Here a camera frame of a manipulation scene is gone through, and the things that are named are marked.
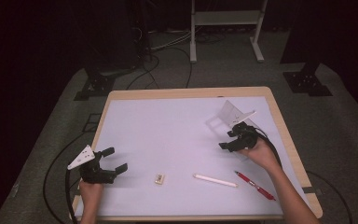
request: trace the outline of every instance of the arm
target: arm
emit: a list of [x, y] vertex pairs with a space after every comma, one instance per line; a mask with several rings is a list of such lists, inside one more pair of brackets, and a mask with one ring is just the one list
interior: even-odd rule
[[95, 224], [98, 207], [103, 195], [103, 184], [90, 184], [83, 180], [79, 183], [84, 209], [81, 224]]
[[264, 140], [258, 138], [255, 147], [242, 149], [239, 152], [267, 171], [278, 193], [283, 216], [287, 223], [320, 223], [297, 193]]

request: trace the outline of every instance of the black cable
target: black cable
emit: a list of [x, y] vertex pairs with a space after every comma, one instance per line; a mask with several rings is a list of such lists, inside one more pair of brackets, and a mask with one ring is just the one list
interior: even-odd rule
[[73, 188], [74, 185], [77, 184], [77, 182], [79, 182], [80, 179], [81, 179], [81, 177], [79, 177], [79, 178], [75, 181], [75, 183], [73, 183], [73, 184], [69, 187], [69, 189]]
[[263, 132], [263, 130], [261, 130], [261, 129], [259, 129], [259, 128], [255, 128], [256, 130], [258, 130], [258, 131], [260, 131], [262, 134], [264, 134], [264, 136], [266, 136], [266, 138], [268, 138], [267, 137], [267, 134], [265, 133], [265, 132]]
[[[159, 63], [159, 58], [158, 58], [157, 56], [152, 55], [152, 54], [150, 54], [150, 56], [155, 57], [155, 58], [158, 60], [158, 63]], [[156, 83], [156, 86], [157, 86], [157, 88], [159, 89], [159, 85], [158, 85], [156, 79], [154, 78], [154, 76], [151, 74], [151, 71], [149, 71], [149, 70], [146, 69], [146, 67], [145, 67], [145, 62], [144, 62], [144, 64], [143, 64], [143, 67], [144, 67], [144, 70], [145, 70], [146, 72], [148, 72], [149, 75], [150, 75], [150, 76], [152, 77], [152, 79], [153, 79], [153, 82], [149, 83], [149, 84], [145, 87], [145, 89], [146, 89], [148, 86], [150, 86], [151, 84], [153, 84], [153, 83]]]
[[153, 70], [159, 65], [159, 58], [158, 58], [157, 56], [153, 55], [153, 54], [152, 54], [151, 56], [157, 59], [156, 65], [155, 65], [151, 70], [146, 70], [146, 72], [144, 72], [144, 73], [142, 73], [141, 75], [139, 75], [138, 77], [136, 77], [136, 78], [127, 86], [126, 90], [128, 90], [128, 89], [130, 88], [130, 86], [131, 86], [136, 80], [138, 80], [138, 78], [140, 78], [140, 77], [142, 77], [142, 76], [144, 76], [144, 75], [146, 75], [146, 74], [149, 74], [151, 71], [153, 71]]
[[315, 174], [314, 172], [312, 171], [308, 171], [306, 170], [306, 172], [308, 174], [311, 174], [311, 175], [314, 175], [320, 179], [322, 179], [322, 181], [324, 181], [328, 186], [330, 186], [330, 188], [338, 195], [339, 199], [341, 199], [342, 203], [344, 204], [345, 206], [345, 209], [347, 210], [347, 214], [348, 214], [348, 220], [350, 222], [350, 224], [353, 223], [353, 220], [352, 220], [352, 216], [351, 216], [351, 210], [350, 208], [348, 207], [348, 204], [347, 202], [345, 201], [344, 197], [342, 196], [342, 194], [338, 191], [338, 189], [336, 187], [333, 186], [333, 184], [330, 183], [330, 181], [328, 181], [327, 179], [325, 179], [324, 177], [318, 175], [318, 174]]
[[269, 146], [269, 148], [271, 148], [272, 153], [274, 153], [275, 158], [277, 159], [277, 162], [280, 164], [280, 166], [282, 167], [282, 162], [281, 162], [281, 158], [279, 157], [277, 148], [271, 143], [271, 141], [269, 141], [269, 138], [266, 135], [263, 135], [261, 133], [257, 133], [258, 137], [263, 139], [267, 145]]
[[162, 51], [162, 50], [166, 50], [166, 49], [176, 49], [176, 50], [180, 50], [180, 51], [182, 51], [182, 52], [186, 55], [186, 57], [188, 58], [188, 63], [189, 63], [189, 65], [190, 65], [190, 72], [189, 72], [188, 79], [187, 79], [187, 82], [186, 82], [186, 88], [188, 88], [188, 83], [190, 82], [191, 73], [192, 73], [192, 71], [193, 71], [193, 64], [192, 64], [191, 61], [190, 61], [190, 56], [188, 55], [188, 53], [187, 53], [185, 50], [179, 49], [179, 48], [173, 48], [173, 47], [157, 49], [157, 50], [155, 50], [155, 52]]
[[218, 35], [212, 35], [212, 34], [206, 34], [206, 33], [201, 33], [200, 35], [196, 36], [196, 42], [198, 44], [203, 44], [203, 45], [212, 45], [215, 44], [217, 42], [220, 42], [224, 39], [226, 39], [226, 36], [224, 34], [220, 34], [222, 37], [219, 37]]
[[65, 172], [65, 198], [66, 198], [66, 204], [68, 206], [69, 214], [71, 215], [72, 222], [74, 224], [77, 224], [77, 220], [76, 220], [76, 217], [75, 217], [75, 211], [72, 208], [71, 196], [70, 196], [70, 192], [69, 192], [70, 191], [70, 188], [69, 188], [69, 178], [70, 177], [71, 177], [71, 170], [66, 169], [66, 172]]
[[85, 134], [86, 132], [81, 133], [79, 136], [77, 136], [75, 139], [73, 139], [71, 142], [69, 142], [61, 151], [60, 153], [54, 158], [53, 162], [50, 164], [48, 171], [46, 172], [45, 175], [45, 179], [43, 181], [43, 200], [45, 201], [45, 205], [48, 208], [48, 211], [51, 213], [51, 215], [59, 222], [64, 224], [64, 222], [62, 220], [60, 220], [57, 215], [53, 212], [52, 208], [50, 207], [50, 204], [48, 203], [48, 198], [46, 195], [46, 183], [48, 181], [48, 174], [50, 173], [50, 170], [52, 168], [52, 166], [54, 165], [55, 161], [61, 156], [61, 154], [69, 147], [71, 146], [77, 139], [79, 139], [81, 136], [83, 136], [83, 134]]

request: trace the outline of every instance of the black stand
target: black stand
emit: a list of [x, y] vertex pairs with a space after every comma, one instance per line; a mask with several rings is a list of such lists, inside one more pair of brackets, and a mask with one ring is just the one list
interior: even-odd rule
[[331, 92], [315, 76], [320, 62], [306, 62], [300, 72], [284, 72], [290, 89], [294, 93], [307, 93], [309, 96], [331, 96]]
[[91, 96], [107, 96], [113, 89], [116, 79], [101, 75], [93, 66], [86, 67], [85, 70], [89, 78], [82, 91], [77, 92], [75, 101], [87, 101]]

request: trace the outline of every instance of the eraser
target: eraser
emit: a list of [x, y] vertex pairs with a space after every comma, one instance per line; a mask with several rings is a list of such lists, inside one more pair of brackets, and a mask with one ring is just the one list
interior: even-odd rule
[[164, 177], [165, 177], [165, 175], [157, 175], [155, 183], [158, 185], [162, 185], [162, 183], [164, 182]]

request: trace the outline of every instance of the white shelf frame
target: white shelf frame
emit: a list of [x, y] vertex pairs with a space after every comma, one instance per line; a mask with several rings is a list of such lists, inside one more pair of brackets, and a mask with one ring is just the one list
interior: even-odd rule
[[206, 11], [197, 12], [195, 9], [195, 0], [191, 2], [191, 41], [190, 41], [190, 61], [197, 62], [196, 48], [196, 26], [197, 25], [240, 25], [255, 24], [255, 35], [250, 37], [252, 47], [257, 61], [264, 62], [263, 54], [258, 47], [258, 37], [260, 35], [261, 25], [263, 24], [266, 12], [267, 1], [263, 0], [260, 10], [246, 11]]

